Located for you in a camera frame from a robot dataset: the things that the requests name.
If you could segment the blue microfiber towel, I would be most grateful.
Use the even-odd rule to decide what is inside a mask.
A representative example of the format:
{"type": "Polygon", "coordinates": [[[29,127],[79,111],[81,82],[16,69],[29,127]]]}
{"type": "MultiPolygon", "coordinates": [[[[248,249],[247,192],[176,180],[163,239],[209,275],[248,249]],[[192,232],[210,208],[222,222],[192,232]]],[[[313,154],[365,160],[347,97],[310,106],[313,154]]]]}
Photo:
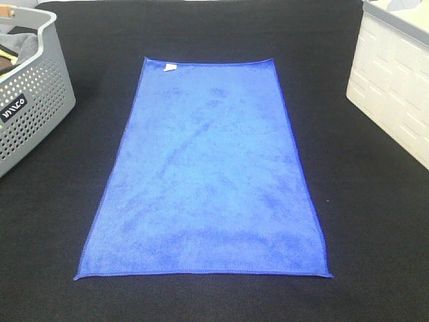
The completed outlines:
{"type": "Polygon", "coordinates": [[[330,276],[272,59],[146,58],[77,278],[330,276]]]}

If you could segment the black table mat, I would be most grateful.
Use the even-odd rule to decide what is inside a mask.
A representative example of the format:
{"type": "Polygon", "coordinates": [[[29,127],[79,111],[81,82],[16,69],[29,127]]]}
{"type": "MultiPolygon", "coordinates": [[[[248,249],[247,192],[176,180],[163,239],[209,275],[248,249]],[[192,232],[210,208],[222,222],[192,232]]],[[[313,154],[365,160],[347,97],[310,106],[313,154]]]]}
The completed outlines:
{"type": "Polygon", "coordinates": [[[347,98],[360,1],[46,2],[75,108],[1,179],[2,321],[427,321],[428,171],[347,98]],[[144,58],[273,58],[331,278],[75,280],[144,58]]]}

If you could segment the grey perforated laundry basket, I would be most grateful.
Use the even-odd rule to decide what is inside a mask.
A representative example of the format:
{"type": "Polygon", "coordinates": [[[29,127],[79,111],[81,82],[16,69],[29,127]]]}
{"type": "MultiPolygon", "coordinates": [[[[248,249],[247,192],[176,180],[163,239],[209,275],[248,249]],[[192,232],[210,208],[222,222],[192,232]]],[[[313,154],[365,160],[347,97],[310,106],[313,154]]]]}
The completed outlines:
{"type": "Polygon", "coordinates": [[[74,108],[76,99],[50,11],[14,8],[1,23],[37,31],[38,51],[1,77],[1,174],[26,157],[74,108]]]}

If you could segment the white plastic storage crate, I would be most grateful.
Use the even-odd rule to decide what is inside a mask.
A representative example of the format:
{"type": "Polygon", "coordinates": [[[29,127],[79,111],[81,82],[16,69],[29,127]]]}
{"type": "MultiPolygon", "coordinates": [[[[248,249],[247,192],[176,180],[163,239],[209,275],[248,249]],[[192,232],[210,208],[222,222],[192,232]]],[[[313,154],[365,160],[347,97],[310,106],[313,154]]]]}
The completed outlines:
{"type": "Polygon", "coordinates": [[[346,96],[428,166],[427,1],[364,1],[346,96]]]}

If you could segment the grey towel in basket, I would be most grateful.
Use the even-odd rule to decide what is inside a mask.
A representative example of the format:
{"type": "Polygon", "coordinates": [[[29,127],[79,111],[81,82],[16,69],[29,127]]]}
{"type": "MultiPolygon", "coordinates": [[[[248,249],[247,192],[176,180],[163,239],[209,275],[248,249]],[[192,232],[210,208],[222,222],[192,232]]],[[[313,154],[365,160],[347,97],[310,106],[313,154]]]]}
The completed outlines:
{"type": "Polygon", "coordinates": [[[15,52],[18,57],[16,64],[21,64],[37,53],[38,37],[32,33],[1,34],[1,50],[15,52]]]}

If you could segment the yellow cloth in basket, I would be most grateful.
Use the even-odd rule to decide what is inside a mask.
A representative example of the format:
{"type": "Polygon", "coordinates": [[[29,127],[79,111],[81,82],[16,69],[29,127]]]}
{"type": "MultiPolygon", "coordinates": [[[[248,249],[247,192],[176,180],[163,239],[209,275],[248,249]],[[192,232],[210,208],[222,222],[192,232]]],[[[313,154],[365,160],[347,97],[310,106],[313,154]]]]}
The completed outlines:
{"type": "Polygon", "coordinates": [[[16,65],[17,63],[17,54],[15,52],[7,52],[4,50],[0,50],[0,57],[1,57],[1,66],[3,65],[8,65],[8,66],[13,66],[16,65]]]}

